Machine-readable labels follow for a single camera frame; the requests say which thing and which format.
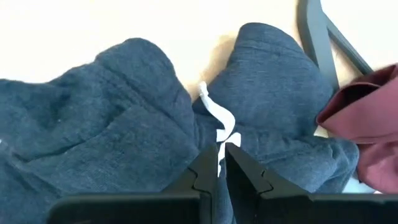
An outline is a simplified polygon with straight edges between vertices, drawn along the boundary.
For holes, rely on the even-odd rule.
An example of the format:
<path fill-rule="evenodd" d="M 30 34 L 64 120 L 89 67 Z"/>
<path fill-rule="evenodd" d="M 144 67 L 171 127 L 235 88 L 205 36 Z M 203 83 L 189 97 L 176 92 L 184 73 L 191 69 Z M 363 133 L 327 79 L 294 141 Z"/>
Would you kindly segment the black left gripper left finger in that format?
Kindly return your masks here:
<path fill-rule="evenodd" d="M 214 146 L 202 151 L 176 180 L 163 189 L 170 200 L 165 209 L 165 223 L 215 222 L 217 153 Z"/>

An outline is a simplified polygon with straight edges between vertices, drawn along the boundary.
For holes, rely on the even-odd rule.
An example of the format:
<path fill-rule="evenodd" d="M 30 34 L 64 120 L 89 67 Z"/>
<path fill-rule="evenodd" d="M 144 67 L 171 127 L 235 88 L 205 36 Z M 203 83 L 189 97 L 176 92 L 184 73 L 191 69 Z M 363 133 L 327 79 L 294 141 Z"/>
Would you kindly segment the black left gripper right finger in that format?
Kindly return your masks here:
<path fill-rule="evenodd" d="M 226 180 L 237 223 L 311 223 L 308 192 L 226 144 Z"/>

